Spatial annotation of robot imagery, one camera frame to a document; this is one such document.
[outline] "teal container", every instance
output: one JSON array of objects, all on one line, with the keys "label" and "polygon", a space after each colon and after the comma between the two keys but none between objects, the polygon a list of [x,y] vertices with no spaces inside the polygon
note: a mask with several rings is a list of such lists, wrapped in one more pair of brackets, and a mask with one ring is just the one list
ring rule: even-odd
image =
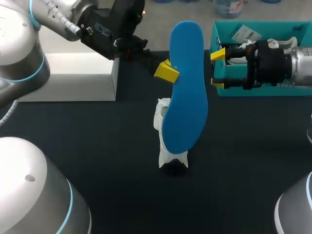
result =
[{"label": "teal container", "polygon": [[[240,45],[233,37],[245,25],[261,35],[260,40],[273,38],[289,40],[296,37],[300,46],[312,47],[312,24],[310,22],[293,21],[217,21],[213,26],[210,53],[222,49],[225,45]],[[247,65],[227,65],[224,60],[212,63],[214,78],[241,78],[247,76]],[[241,87],[222,89],[217,87],[219,96],[249,97],[249,96],[312,96],[311,89],[292,87],[285,82],[282,85],[271,86],[263,84],[260,88],[243,90]]]}]

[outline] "white cable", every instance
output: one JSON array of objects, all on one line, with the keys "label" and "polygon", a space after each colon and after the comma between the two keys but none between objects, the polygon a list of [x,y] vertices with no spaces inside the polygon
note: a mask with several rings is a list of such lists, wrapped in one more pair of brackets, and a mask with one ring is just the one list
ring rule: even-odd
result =
[{"label": "white cable", "polygon": [[15,111],[16,107],[18,106],[19,100],[15,100],[11,106],[11,108],[8,110],[8,112],[5,114],[5,116],[0,120],[0,127],[4,125],[4,123],[11,117],[13,112]]},{"label": "white cable", "polygon": [[73,32],[76,35],[80,32],[80,28],[74,23],[71,23],[51,1],[42,1],[50,9],[50,11],[52,11],[52,13],[65,25],[65,27],[68,28],[69,31]]}]

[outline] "bottle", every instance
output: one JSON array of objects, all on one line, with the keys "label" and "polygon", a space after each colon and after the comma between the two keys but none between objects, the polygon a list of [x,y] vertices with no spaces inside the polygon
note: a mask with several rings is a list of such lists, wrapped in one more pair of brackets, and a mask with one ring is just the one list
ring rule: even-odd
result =
[{"label": "bottle", "polygon": [[278,3],[282,0],[262,0],[263,2],[266,2],[266,3]]},{"label": "bottle", "polygon": [[243,9],[243,0],[214,0],[215,11],[227,19],[237,18]]}]

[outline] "shoe insole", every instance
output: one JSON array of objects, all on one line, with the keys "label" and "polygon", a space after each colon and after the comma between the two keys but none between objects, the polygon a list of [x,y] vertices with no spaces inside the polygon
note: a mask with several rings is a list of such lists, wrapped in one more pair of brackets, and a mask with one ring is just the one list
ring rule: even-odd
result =
[{"label": "shoe insole", "polygon": [[177,24],[170,37],[171,67],[179,71],[162,124],[167,150],[180,154],[192,148],[206,123],[208,102],[204,80],[204,39],[192,21]]}]

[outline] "black table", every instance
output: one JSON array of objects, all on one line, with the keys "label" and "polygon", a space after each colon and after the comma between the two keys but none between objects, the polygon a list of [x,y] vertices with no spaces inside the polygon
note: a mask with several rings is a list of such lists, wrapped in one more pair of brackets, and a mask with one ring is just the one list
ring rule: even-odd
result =
[{"label": "black table", "polygon": [[153,129],[171,85],[121,62],[117,89],[117,102],[21,103],[0,137],[46,153],[89,204],[93,234],[275,234],[279,196],[312,170],[312,98],[220,98],[207,85],[207,125],[177,177],[158,169]]}]

